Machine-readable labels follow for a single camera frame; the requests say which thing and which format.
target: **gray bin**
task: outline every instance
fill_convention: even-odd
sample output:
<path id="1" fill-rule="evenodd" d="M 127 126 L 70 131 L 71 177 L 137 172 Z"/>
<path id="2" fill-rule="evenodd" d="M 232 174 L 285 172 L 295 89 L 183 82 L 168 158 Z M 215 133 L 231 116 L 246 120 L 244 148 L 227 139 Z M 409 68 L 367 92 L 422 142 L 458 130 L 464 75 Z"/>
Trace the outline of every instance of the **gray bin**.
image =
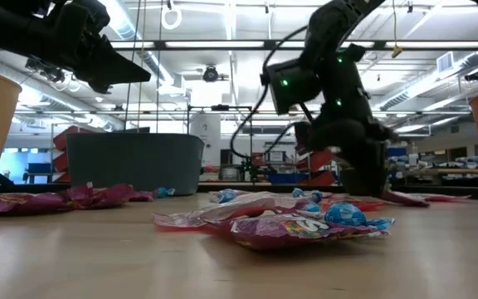
<path id="1" fill-rule="evenodd" d="M 165 187 L 175 188 L 175 195 L 194 194 L 203 148 L 200 138 L 185 134 L 68 134 L 71 185 L 131 184 L 139 191 Z"/>

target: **table surface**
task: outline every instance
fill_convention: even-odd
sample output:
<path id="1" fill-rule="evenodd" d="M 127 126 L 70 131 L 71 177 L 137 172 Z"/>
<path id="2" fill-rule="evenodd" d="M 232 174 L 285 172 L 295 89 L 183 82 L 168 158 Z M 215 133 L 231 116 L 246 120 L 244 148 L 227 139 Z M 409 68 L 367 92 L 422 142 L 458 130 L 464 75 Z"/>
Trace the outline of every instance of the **table surface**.
<path id="1" fill-rule="evenodd" d="M 397 219 L 387 239 L 284 252 L 154 231 L 207 201 L 0 218 L 0 298 L 478 298 L 478 201 L 386 207 L 368 216 Z"/>

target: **ceiling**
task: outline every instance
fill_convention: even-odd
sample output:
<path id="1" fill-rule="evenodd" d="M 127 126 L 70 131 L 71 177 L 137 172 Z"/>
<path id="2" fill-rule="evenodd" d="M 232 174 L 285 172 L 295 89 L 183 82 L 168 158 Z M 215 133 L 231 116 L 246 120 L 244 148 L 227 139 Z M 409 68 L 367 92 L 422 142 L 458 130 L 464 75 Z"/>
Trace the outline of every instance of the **ceiling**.
<path id="1" fill-rule="evenodd" d="M 161 18 L 161 14 L 168 11 L 167 1 L 100 1 L 109 9 L 112 18 L 111 27 L 105 28 L 102 32 L 111 41 L 121 40 L 121 36 L 117 33 L 119 30 L 116 31 L 115 26 L 119 25 L 119 18 L 123 17 L 127 17 L 128 20 L 125 21 L 131 22 L 133 27 L 138 28 L 137 37 L 145 41 L 280 40 L 296 28 L 307 24 L 311 13 L 319 5 L 327 2 L 318 0 L 177 0 L 173 1 L 172 5 L 174 9 L 181 11 L 182 18 L 178 21 L 177 27 L 167 29 L 162 26 Z M 478 41 L 478 7 L 472 1 L 413 0 L 411 1 L 412 12 L 408 12 L 409 3 L 409 1 L 395 0 L 394 9 L 393 2 L 386 1 L 357 26 L 349 40 L 394 41 L 397 38 L 399 42 Z M 176 22 L 175 13 L 168 12 L 165 15 L 165 21 L 169 25 Z M 303 38 L 303 35 L 295 37 L 297 40 L 303 40 Z M 443 51 L 404 51 L 396 58 L 392 58 L 392 51 L 368 51 L 364 59 L 358 63 L 358 69 L 365 89 L 373 96 L 370 105 L 376 110 L 375 116 L 396 128 L 414 124 L 430 125 L 439 120 L 457 116 L 447 123 L 464 120 L 467 116 L 415 116 L 395 111 L 424 110 L 434 103 L 457 96 L 457 100 L 451 100 L 447 105 L 440 106 L 434 111 L 467 111 L 467 115 L 469 115 L 466 99 L 478 92 L 478 81 L 467 82 L 463 76 L 471 71 L 477 71 L 478 66 L 462 69 L 460 74 L 449 76 L 441 80 L 440 83 L 428 85 L 414 94 L 415 96 L 388 107 L 386 111 L 380 109 L 384 102 L 396 95 L 397 91 L 406 90 L 414 82 L 430 76 L 437 68 L 437 58 L 449 50 L 451 48 Z M 454 51 L 454 57 L 461 60 L 474 52 L 477 52 L 476 47 L 473 51 Z M 191 92 L 192 105 L 216 105 L 223 102 L 228 105 L 252 106 L 258 101 L 261 94 L 259 74 L 261 65 L 268 54 L 262 49 L 255 51 L 203 51 L 192 48 L 189 51 L 152 51 L 152 53 L 168 74 L 183 77 L 185 80 L 183 87 Z M 133 52 L 122 51 L 121 54 L 149 70 L 149 67 L 139 59 L 138 55 L 133 55 Z M 299 54 L 300 51 L 281 50 L 272 57 L 271 63 L 293 59 Z M 175 112 L 161 112 L 158 116 L 155 114 L 129 115 L 128 118 L 133 124 L 137 123 L 136 120 L 139 117 L 140 120 L 176 121 L 180 124 L 178 128 L 181 128 L 182 121 L 186 119 L 184 111 L 188 98 L 177 95 L 168 96 L 166 92 L 162 92 L 160 95 L 157 87 L 162 84 L 157 81 L 157 76 L 153 76 L 150 82 L 113 86 L 109 95 L 99 95 L 93 92 L 85 82 L 79 81 L 74 81 L 69 86 L 67 84 L 56 86 L 60 90 L 58 91 L 52 89 L 52 85 L 40 75 L 31 74 L 25 68 L 26 60 L 25 57 L 0 51 L 0 69 L 1 67 L 8 68 L 7 72 L 12 74 L 14 71 L 21 73 L 21 78 L 25 80 L 24 85 L 30 85 L 36 90 L 38 88 L 35 86 L 41 86 L 40 93 L 46 93 L 49 90 L 49 95 L 45 96 L 63 98 L 64 102 L 76 105 L 82 103 L 85 107 L 84 110 L 112 110 L 116 105 L 122 105 L 126 109 L 127 98 L 129 98 L 129 110 L 138 108 L 141 110 L 175 110 Z M 226 80 L 217 83 L 202 81 L 202 73 L 208 65 L 215 66 L 219 74 L 222 74 Z M 233 86 L 236 87 L 237 102 L 230 95 L 232 91 L 231 77 L 233 77 Z M 17 81 L 16 76 L 11 76 L 11 78 Z M 308 103 L 308 107 L 318 110 L 322 102 L 322 96 L 319 96 L 316 100 Z M 47 109 L 53 110 L 47 106 L 33 105 L 20 105 L 17 108 L 18 111 Z M 57 110 L 67 109 L 65 106 L 57 107 Z M 270 95 L 267 96 L 261 109 L 274 110 Z M 30 115 L 17 116 L 20 119 L 31 117 Z M 110 121 L 112 121 L 111 118 L 117 118 L 121 122 L 124 120 L 124 115 L 109 115 L 108 117 Z M 229 120 L 234 118 L 233 115 L 228 116 Z M 257 115 L 256 118 L 263 120 L 295 119 L 295 117 L 278 117 L 275 114 Z"/>

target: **large gray container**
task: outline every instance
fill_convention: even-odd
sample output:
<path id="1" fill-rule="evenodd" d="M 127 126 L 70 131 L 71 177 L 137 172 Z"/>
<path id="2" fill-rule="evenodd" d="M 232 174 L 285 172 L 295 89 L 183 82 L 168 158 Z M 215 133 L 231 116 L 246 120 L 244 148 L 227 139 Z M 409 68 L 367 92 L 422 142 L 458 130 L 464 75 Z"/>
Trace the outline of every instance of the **large gray container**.
<path id="1" fill-rule="evenodd" d="M 68 134 L 71 185 L 132 184 L 139 191 L 165 187 L 194 194 L 203 148 L 200 138 L 185 134 Z"/>

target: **blue container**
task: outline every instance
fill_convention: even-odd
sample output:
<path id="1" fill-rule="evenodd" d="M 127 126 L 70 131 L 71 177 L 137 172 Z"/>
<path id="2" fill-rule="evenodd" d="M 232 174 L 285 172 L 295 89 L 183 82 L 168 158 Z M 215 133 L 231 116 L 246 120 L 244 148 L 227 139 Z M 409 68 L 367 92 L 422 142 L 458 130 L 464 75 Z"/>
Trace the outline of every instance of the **blue container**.
<path id="1" fill-rule="evenodd" d="M 272 184 L 296 184 L 307 178 L 308 174 L 269 174 L 269 182 Z"/>

